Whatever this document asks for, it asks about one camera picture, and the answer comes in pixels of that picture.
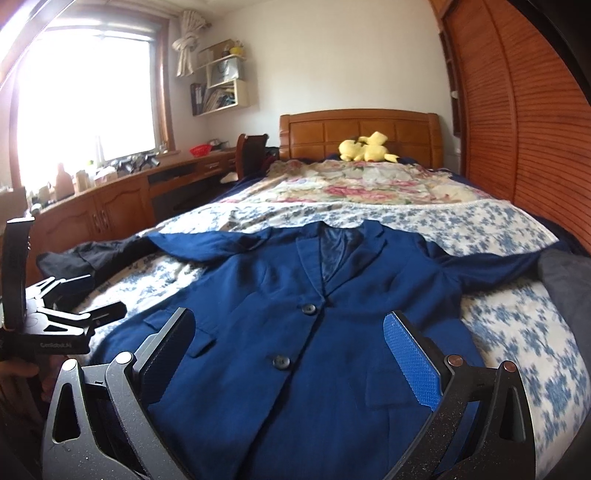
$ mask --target stuffed animal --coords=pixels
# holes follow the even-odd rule
[[[344,161],[361,161],[365,152],[365,146],[355,140],[345,140],[339,146],[340,159]]]
[[[386,135],[380,132],[374,132],[371,137],[359,137],[359,142],[365,144],[363,160],[365,161],[384,161],[392,163],[398,162],[397,155],[391,155],[384,144],[388,141]]]

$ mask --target jacket button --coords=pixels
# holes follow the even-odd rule
[[[291,361],[288,357],[283,355],[277,355],[273,359],[273,366],[277,370],[287,370],[290,367]]]
[[[306,303],[301,308],[301,311],[304,312],[306,315],[314,315],[316,313],[316,305],[312,305],[311,303]]]

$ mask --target window frame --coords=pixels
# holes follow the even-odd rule
[[[170,109],[170,90],[169,90],[169,71],[168,71],[168,35],[170,29],[170,20],[164,17],[158,17],[148,13],[129,10],[127,8],[113,7],[110,5],[100,6],[80,6],[77,12],[84,14],[110,14],[121,15],[128,18],[137,18],[138,20],[145,20],[160,26],[158,33],[155,36],[155,61],[152,68],[152,77],[154,84],[152,88],[155,90],[155,104],[152,109],[154,111],[154,124],[157,129],[157,142],[165,143],[169,151],[176,149],[173,134],[173,122]],[[20,73],[20,66],[17,66],[14,79],[14,87],[12,90],[12,98],[10,104],[9,120],[8,120],[8,163],[10,166],[10,176],[12,181],[12,188],[19,188],[22,186],[21,182],[21,168],[18,160],[18,102],[19,102],[19,88],[18,76]]]

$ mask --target cabinet handle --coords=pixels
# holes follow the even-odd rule
[[[99,231],[100,233],[100,222],[99,222],[99,218],[96,216],[95,213],[92,214],[92,219],[95,221],[95,228]]]
[[[101,210],[100,216],[103,219],[103,225],[105,226],[105,229],[110,230],[111,226],[109,225],[109,219],[107,217],[107,212],[105,212],[104,210]]]

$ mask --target floral blanket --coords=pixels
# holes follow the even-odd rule
[[[299,160],[276,161],[267,178],[223,202],[426,205],[491,198],[451,180],[451,176],[445,171],[428,171],[418,164],[325,160],[307,165]]]
[[[532,217],[500,200],[409,206],[214,203],[168,220],[158,229],[163,233],[212,229],[256,232],[269,226],[301,226],[319,220],[335,227],[353,227],[364,219],[418,232],[453,255],[511,255],[556,242],[556,237]],[[80,309],[123,300],[129,317],[190,284],[201,271],[198,264],[164,254],[150,255],[102,285]],[[528,278],[498,291],[464,297],[462,321],[488,367],[497,368],[506,359],[519,366],[534,425],[537,474],[542,478],[562,457],[591,407],[589,374],[572,332],[544,286]],[[119,322],[98,328],[91,348]]]

